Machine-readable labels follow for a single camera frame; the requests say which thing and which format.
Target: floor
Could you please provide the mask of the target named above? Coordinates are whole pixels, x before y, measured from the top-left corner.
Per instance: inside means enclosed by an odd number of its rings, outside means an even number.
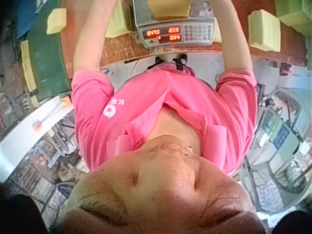
[[[167,61],[172,61],[175,57],[176,54],[162,56]],[[215,87],[216,76],[224,71],[222,53],[190,53],[188,58],[188,66],[195,70],[196,76]],[[154,61],[155,57],[148,57],[128,64],[123,62],[111,64],[105,68],[110,70],[108,76],[111,78],[115,88],[119,89],[126,80],[144,72],[148,66],[154,64]],[[267,86],[266,94],[271,93],[276,87],[293,87],[294,78],[297,83],[304,83],[302,86],[311,88],[311,79],[309,78],[311,74],[309,73],[303,74],[304,72],[301,72],[300,77],[280,77],[279,69],[271,67],[270,62],[263,58],[254,58],[253,69],[258,83]]]

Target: table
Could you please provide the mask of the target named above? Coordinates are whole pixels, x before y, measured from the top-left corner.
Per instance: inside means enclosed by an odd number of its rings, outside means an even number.
[[[274,0],[232,0],[237,12],[246,38],[248,32],[248,15],[255,11],[264,9],[276,15]],[[73,77],[73,57],[75,47],[84,25],[92,0],[61,0],[61,7],[67,8],[67,26],[60,33],[63,60],[69,78]],[[103,50],[101,67],[125,60],[140,59],[153,55],[166,53],[187,53],[187,52],[215,52],[222,51],[220,43],[213,43],[211,46],[164,46],[154,49],[146,49],[141,44],[138,33],[133,22],[133,32],[114,39],[106,39]],[[251,47],[251,54],[277,61],[286,62],[297,66],[306,66],[306,44],[305,37],[291,27],[281,23],[281,52],[265,52]]]

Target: white logo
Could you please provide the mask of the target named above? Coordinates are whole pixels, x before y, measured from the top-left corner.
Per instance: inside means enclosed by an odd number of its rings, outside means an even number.
[[[103,114],[108,117],[111,118],[116,114],[116,107],[112,104],[109,104],[105,107]]]

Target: tiled floor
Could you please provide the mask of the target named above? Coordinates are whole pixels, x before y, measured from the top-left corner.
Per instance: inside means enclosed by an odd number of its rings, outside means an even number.
[[[162,56],[167,61],[172,61],[176,54],[168,54]],[[222,53],[190,53],[188,54],[188,66],[192,67],[196,76],[205,80],[213,87],[216,86],[215,77],[224,70],[224,62]],[[128,64],[123,62],[107,66],[110,70],[109,77],[116,89],[130,77],[142,73],[146,68],[155,62],[155,57],[148,57]],[[283,85],[280,81],[279,69],[269,66],[269,62],[265,59],[257,59],[254,62],[254,73],[259,83],[267,86],[266,93],[272,92],[277,85]]]

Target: digital scale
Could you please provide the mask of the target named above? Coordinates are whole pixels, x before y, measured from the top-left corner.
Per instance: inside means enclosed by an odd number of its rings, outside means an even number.
[[[172,44],[211,45],[214,41],[215,17],[199,16],[201,0],[194,0],[189,17],[182,19],[155,19],[147,0],[133,0],[133,5],[136,28],[146,48]]]

